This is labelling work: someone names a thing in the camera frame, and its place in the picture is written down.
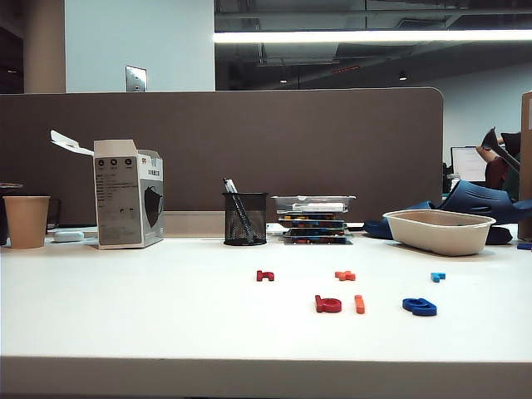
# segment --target red plastic piece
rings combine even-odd
[[[342,311],[342,302],[335,298],[322,299],[319,295],[316,298],[316,312],[338,313]]]
[[[262,270],[257,270],[257,281],[263,281],[263,278],[267,278],[269,281],[275,280],[275,276],[272,272],[263,272]]]

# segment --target stack of trays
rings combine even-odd
[[[273,197],[285,244],[350,244],[342,214],[354,196]]]

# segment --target fluorescent light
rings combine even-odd
[[[532,30],[223,32],[215,43],[325,42],[508,42],[532,41]]]

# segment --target electrical outlet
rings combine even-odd
[[[126,66],[126,91],[146,91],[147,82],[146,69]]]

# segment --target orange block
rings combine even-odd
[[[364,306],[364,299],[362,299],[362,295],[355,295],[355,309],[359,314],[364,314],[366,312],[366,307]]]
[[[334,272],[334,277],[339,278],[340,281],[355,281],[357,279],[357,276],[355,273],[351,273],[351,270],[346,270],[345,272]]]

